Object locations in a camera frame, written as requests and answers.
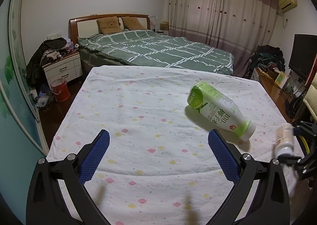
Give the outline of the white pill bottle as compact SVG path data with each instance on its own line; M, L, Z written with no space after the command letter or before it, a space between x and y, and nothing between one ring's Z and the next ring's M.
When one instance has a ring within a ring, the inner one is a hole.
M275 158L279 156L292 156L294 151L294 132L290 123L281 125L276 131L274 146Z

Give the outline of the green white drink bottle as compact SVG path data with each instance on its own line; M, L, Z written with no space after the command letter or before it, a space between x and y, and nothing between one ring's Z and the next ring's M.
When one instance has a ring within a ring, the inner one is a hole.
M248 141L256 130L256 125L229 97L207 82L192 86L187 103L213 125L233 132L242 141Z

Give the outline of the yellow rimmed trash bin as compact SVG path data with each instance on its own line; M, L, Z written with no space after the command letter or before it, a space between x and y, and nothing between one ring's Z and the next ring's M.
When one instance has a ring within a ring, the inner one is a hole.
M304 146L304 149L305 149L304 152L305 152L306 154L309 154L309 153L310 153L310 149L309 149L309 146L308 146L308 144L307 144L305 138L304 138L302 135L299 135L299 138L300 138L300 140L301 140L301 143L302 143L303 146Z

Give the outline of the cream puffer jacket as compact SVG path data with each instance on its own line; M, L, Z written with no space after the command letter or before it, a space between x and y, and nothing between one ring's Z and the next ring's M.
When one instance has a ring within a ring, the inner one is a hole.
M308 88L308 91L303 99L303 103L308 108L311 116L313 117L314 121L317 119L317 89L316 89L316 77L312 80L311 85Z

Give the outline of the white floral table cloth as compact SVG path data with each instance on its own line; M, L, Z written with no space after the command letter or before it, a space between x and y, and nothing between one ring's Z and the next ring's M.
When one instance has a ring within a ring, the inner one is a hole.
M59 161L91 143L100 130L110 146L85 184L111 224L206 224L233 187L207 143L214 125L187 104L205 81L232 99L255 132L243 142L221 135L255 160L273 157L285 119L253 80L202 71L93 68L57 130L47 159Z

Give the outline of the sliding wardrobe door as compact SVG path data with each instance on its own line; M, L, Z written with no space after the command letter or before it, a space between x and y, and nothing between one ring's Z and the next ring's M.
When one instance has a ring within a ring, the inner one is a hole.
M1 196L24 221L29 184L36 161L49 148L26 81L21 41L22 0L1 4Z

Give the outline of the red bucket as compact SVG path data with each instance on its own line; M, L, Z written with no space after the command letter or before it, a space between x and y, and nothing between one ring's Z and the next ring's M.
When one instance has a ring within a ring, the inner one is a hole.
M55 80L51 84L51 91L55 95L55 99L57 102L66 101L70 97L67 82L64 78Z

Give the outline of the wooden sideboard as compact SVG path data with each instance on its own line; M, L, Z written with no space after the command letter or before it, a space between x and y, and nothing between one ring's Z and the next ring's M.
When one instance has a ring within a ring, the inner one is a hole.
M256 77L258 77L260 84L264 87L266 93L275 103L285 120L291 123L292 119L287 115L285 105L286 101L291 101L291 96L280 89L279 86L275 84L275 81L258 67L256 67L253 72L253 78L255 79Z

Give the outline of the red garment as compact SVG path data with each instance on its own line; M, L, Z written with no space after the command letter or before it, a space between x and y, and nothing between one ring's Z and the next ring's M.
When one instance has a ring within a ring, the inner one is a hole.
M306 83L305 83L305 88L309 88L310 85L312 84L312 80L314 79L314 76L316 74L316 63L317 63L317 55L314 58L312 68L311 68L311 70L309 72L309 75L307 76L307 80L306 80Z

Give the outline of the white bedside cabinet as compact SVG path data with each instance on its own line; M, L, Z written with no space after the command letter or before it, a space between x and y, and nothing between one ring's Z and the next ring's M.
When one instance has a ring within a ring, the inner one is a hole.
M42 68L49 86L58 79L69 82L83 75L81 59L77 51L73 51L53 63L46 64Z

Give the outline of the black clothes on cabinet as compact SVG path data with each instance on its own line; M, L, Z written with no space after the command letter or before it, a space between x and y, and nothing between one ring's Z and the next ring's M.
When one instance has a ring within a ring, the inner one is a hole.
M67 44L64 38L45 40L31 57L26 66L26 81L30 88L40 91L45 83L45 73L42 69L42 62L47 51L55 51Z

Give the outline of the pile of dark clothes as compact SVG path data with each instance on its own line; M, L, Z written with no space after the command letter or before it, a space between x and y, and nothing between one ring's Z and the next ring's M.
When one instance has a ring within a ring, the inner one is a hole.
M256 50L249 58L247 70L243 78L250 79L256 67L263 71L278 68L279 71L284 72L285 60L283 52L279 47L272 47L270 45L257 46Z

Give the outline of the black television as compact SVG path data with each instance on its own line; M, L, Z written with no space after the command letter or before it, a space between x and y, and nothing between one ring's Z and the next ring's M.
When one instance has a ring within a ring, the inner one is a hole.
M308 78L313 67L316 56L316 43L316 35L294 35L292 53L288 67L304 80Z

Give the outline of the green checked duvet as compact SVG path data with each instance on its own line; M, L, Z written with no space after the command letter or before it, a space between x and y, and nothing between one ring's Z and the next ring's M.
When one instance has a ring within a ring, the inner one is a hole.
M78 45L81 60L89 67L147 66L234 73L234 57L230 52L150 30L97 33L79 37Z

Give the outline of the wooden bed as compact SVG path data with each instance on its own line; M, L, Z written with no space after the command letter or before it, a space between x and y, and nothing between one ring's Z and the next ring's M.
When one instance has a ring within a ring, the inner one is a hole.
M234 57L184 37L154 32L144 14L100 14L69 21L70 38L78 44L86 71L93 67L149 66L232 75Z

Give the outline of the left brown pillow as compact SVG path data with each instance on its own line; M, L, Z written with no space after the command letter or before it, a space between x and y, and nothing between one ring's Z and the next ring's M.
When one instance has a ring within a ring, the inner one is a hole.
M97 19L97 25L99 32L103 35L122 32L116 16Z

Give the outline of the brown pillow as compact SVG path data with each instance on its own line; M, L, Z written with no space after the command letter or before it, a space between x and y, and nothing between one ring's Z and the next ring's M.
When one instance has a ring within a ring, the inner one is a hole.
M116 16L97 19L97 25L99 32L103 35L122 32Z
M122 19L124 28L130 31L146 29L136 17L122 17L121 19Z

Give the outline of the striped pink curtain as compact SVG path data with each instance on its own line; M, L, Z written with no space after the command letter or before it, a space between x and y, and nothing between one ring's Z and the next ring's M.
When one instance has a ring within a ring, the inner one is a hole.
M242 77L275 28L278 0L168 0L169 34L230 52Z

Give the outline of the right brown pillow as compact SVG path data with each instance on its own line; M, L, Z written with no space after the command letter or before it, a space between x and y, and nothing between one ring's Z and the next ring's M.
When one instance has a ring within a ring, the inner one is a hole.
M146 29L136 17L122 17L121 19L122 19L124 28L130 31Z

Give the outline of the small cardboard box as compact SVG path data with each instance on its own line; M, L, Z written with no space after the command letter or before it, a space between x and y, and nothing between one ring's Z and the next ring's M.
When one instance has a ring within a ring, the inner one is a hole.
M159 25L160 31L169 31L169 23L166 21L162 21Z

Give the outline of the beige air conditioner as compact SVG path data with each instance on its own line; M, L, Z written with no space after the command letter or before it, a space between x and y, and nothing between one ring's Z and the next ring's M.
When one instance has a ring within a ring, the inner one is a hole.
M285 13L298 5L297 0L278 0L278 10Z

